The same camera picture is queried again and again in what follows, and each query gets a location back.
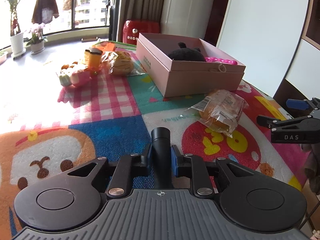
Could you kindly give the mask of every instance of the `pink box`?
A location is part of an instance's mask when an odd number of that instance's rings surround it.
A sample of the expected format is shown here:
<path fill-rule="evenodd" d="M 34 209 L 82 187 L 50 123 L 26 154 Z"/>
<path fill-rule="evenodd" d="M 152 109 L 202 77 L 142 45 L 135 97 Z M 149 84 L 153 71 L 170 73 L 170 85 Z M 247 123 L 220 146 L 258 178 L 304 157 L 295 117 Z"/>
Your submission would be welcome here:
<path fill-rule="evenodd" d="M 225 67 L 219 67 L 220 63 L 215 62 L 171 60 L 167 54 L 179 48 L 178 42 L 184 42 L 192 49 L 199 47 L 205 57 L 236 60 L 201 39 L 140 33 L 137 40 L 137 58 L 164 97 L 208 93 L 215 88 L 229 91 L 238 88 L 245 65 L 238 60 L 238 65 L 223 64 Z"/>

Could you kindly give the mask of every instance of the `gray ridged panel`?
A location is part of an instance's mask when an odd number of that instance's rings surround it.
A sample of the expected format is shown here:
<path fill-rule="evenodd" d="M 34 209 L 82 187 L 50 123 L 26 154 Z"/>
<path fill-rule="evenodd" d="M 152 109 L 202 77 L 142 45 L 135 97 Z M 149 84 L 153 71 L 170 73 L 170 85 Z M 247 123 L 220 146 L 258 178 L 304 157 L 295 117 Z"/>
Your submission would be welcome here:
<path fill-rule="evenodd" d="M 188 190 L 135 189 L 125 199 L 110 200 L 90 224 L 64 233 L 25 228 L 16 240 L 298 240 L 308 238 L 297 229 L 259 234 L 224 218 L 211 200 L 198 199 Z"/>

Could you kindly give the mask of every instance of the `pink checkered pattern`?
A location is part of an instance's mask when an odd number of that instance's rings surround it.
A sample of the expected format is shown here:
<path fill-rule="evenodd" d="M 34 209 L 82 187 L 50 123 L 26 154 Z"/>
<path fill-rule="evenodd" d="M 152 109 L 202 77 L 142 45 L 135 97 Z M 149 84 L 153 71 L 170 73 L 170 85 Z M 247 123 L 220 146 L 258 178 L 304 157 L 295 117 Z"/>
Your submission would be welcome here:
<path fill-rule="evenodd" d="M 50 115 L 54 116 L 56 112 L 62 114 L 54 120 Z M 139 114 L 127 78 L 110 76 L 102 71 L 83 87 L 62 88 L 57 109 L 48 114 L 45 120 L 30 122 L 20 130 L 60 127 Z"/>

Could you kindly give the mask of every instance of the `plush toy ear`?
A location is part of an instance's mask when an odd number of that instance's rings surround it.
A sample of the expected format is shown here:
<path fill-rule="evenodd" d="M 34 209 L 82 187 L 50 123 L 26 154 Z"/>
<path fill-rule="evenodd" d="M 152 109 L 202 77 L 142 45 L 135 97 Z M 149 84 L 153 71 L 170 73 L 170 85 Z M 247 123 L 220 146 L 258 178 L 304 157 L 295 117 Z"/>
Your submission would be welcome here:
<path fill-rule="evenodd" d="M 178 45 L 179 45 L 179 47 L 181 48 L 181 49 L 183 49 L 183 48 L 186 48 L 187 46 L 186 46 L 186 44 L 185 43 L 183 43 L 183 42 L 179 42 L 178 43 Z"/>

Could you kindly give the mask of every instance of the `black plush toy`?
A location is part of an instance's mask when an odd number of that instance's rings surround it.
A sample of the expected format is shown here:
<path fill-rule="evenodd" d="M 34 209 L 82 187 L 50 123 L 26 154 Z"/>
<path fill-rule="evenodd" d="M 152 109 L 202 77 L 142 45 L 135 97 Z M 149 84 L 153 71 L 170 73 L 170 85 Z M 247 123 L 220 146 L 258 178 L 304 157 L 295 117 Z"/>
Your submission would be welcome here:
<path fill-rule="evenodd" d="M 180 49 L 176 49 L 168 54 L 172 60 L 184 61 L 203 61 L 206 62 L 204 56 L 201 54 L 199 48 L 189 49 L 183 42 L 178 43 Z"/>

